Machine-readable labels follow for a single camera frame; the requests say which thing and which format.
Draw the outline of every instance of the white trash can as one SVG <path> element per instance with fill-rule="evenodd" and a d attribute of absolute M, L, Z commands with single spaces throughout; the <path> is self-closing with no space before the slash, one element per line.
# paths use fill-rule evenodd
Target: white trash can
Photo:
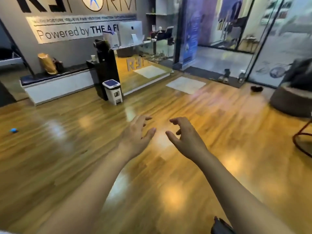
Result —
<path fill-rule="evenodd" d="M 108 101 L 110 101 L 114 105 L 118 105 L 122 103 L 122 94 L 121 94 L 121 87 L 120 87 L 119 82 L 113 79 L 110 79 L 110 80 L 104 81 L 102 84 L 105 88 Z"/>

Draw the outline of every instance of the computer monitor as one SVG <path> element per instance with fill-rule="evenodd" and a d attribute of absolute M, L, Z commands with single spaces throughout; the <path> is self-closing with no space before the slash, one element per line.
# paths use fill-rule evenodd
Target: computer monitor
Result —
<path fill-rule="evenodd" d="M 144 36 L 142 30 L 142 21 L 120 22 L 118 27 L 121 47 L 129 47 L 134 45 L 132 34 L 136 34 L 138 40 L 143 42 Z"/>

